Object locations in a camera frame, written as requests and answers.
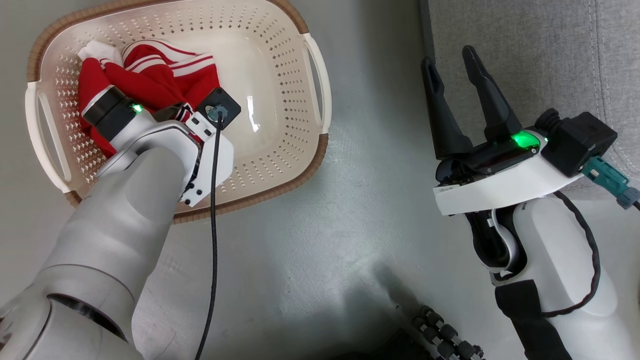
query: basket rim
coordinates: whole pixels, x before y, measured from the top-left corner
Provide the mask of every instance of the basket rim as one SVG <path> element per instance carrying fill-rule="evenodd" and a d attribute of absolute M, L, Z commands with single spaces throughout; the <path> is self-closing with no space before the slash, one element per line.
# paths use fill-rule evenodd
<path fill-rule="evenodd" d="M 95 6 L 93 8 L 87 8 L 84 10 L 79 10 L 69 15 L 66 15 L 46 28 L 42 34 L 37 38 L 35 43 L 33 44 L 33 48 L 29 55 L 29 61 L 27 66 L 27 81 L 34 82 L 40 81 L 40 68 L 42 67 L 42 60 L 44 59 L 44 54 L 51 44 L 51 42 L 63 31 L 74 26 L 76 24 L 80 24 L 85 21 L 97 19 L 99 17 L 103 17 L 105 15 L 111 15 L 114 13 L 122 12 L 125 10 L 130 10 L 134 8 L 139 8 L 143 6 L 153 5 L 153 4 L 163 4 L 163 3 L 172 3 L 174 1 L 180 0 L 117 0 L 112 1 L 110 3 Z M 307 23 L 302 19 L 300 13 L 295 9 L 295 7 L 289 2 L 289 0 L 264 0 L 269 3 L 272 3 L 279 7 L 287 16 L 293 21 L 296 28 L 300 32 L 301 35 L 309 32 L 309 28 Z M 327 146 L 329 142 L 328 134 L 319 135 L 318 146 L 316 150 L 316 154 L 314 155 L 309 166 L 295 179 L 276 186 L 275 188 L 257 193 L 255 195 L 251 195 L 242 199 L 238 199 L 232 202 L 220 204 L 216 206 L 216 215 L 229 213 L 231 211 L 239 210 L 245 208 L 247 206 L 251 206 L 254 204 L 258 204 L 260 202 L 273 199 L 279 195 L 290 192 L 292 190 L 297 189 L 303 183 L 307 182 L 318 170 L 320 165 L 324 160 L 324 155 L 326 154 Z M 71 191 L 65 193 L 65 197 L 69 201 L 69 203 L 73 207 L 78 207 L 82 202 L 82 198 L 78 194 L 77 191 Z M 191 222 L 195 220 L 201 220 L 204 218 L 211 217 L 211 208 L 199 209 L 194 211 L 188 211 L 185 213 L 176 214 L 173 218 L 174 224 L 183 224 L 186 222 Z"/>

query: floor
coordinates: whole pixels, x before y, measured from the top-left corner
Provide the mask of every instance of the floor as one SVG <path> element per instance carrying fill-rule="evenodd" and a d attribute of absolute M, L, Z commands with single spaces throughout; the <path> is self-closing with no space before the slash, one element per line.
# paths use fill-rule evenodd
<path fill-rule="evenodd" d="M 0 304 L 21 291 L 73 212 L 24 122 L 26 58 L 58 17 L 100 0 L 0 3 Z M 382 344 L 429 304 L 488 359 L 523 359 L 461 217 L 441 217 L 414 0 L 292 0 L 323 51 L 333 127 L 295 192 L 219 217 L 218 298 L 205 359 L 328 359 Z M 640 334 L 637 214 L 582 204 L 621 311 Z M 145 359 L 192 359 L 211 281 L 208 220 L 172 227 L 134 316 Z"/>

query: green light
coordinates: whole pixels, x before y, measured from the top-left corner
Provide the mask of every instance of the green light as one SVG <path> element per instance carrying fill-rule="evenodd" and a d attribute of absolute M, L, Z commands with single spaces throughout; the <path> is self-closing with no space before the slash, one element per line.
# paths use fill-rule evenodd
<path fill-rule="evenodd" d="M 540 140 L 526 131 L 521 131 L 515 135 L 511 135 L 511 138 L 523 149 L 540 147 Z"/>

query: beige plastic basket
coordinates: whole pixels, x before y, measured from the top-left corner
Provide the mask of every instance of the beige plastic basket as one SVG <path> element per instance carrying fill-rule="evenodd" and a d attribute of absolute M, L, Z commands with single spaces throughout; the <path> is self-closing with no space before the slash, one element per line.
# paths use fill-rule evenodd
<path fill-rule="evenodd" d="M 291 191 L 315 173 L 328 142 L 330 84 L 316 42 L 287 0 L 123 0 L 58 20 L 40 35 L 29 57 L 31 142 L 43 169 L 73 205 L 86 196 L 105 162 L 80 131 L 76 54 L 91 40 L 122 49 L 152 38 L 213 54 L 222 87 L 243 107 L 225 130 L 236 150 L 235 170 L 216 192 L 218 213 Z M 195 208 L 180 204 L 175 222 L 205 218 L 210 207 L 208 200 Z"/>

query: cable connector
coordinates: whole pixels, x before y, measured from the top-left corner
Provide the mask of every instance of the cable connector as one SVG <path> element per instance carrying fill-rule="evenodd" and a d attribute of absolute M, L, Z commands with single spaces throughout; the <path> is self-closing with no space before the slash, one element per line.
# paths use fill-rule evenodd
<path fill-rule="evenodd" d="M 640 191 L 629 187 L 629 178 L 599 156 L 587 161 L 582 173 L 615 196 L 618 204 L 625 210 L 640 200 Z"/>

